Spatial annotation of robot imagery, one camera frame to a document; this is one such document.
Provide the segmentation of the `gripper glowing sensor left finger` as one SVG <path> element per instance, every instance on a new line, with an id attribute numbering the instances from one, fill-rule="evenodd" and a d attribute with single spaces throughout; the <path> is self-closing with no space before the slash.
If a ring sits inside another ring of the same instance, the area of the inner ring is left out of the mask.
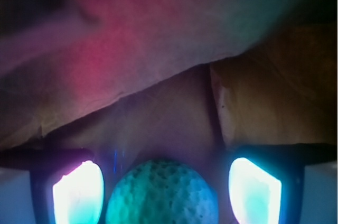
<path id="1" fill-rule="evenodd" d="M 1 223 L 98 223 L 104 194 L 89 150 L 1 152 Z"/>

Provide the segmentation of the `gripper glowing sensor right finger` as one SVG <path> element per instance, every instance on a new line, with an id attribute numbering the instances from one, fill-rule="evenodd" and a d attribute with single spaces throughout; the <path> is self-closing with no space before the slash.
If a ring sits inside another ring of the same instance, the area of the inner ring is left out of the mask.
<path id="1" fill-rule="evenodd" d="M 238 147 L 228 190 L 238 223 L 337 223 L 337 147 Z"/>

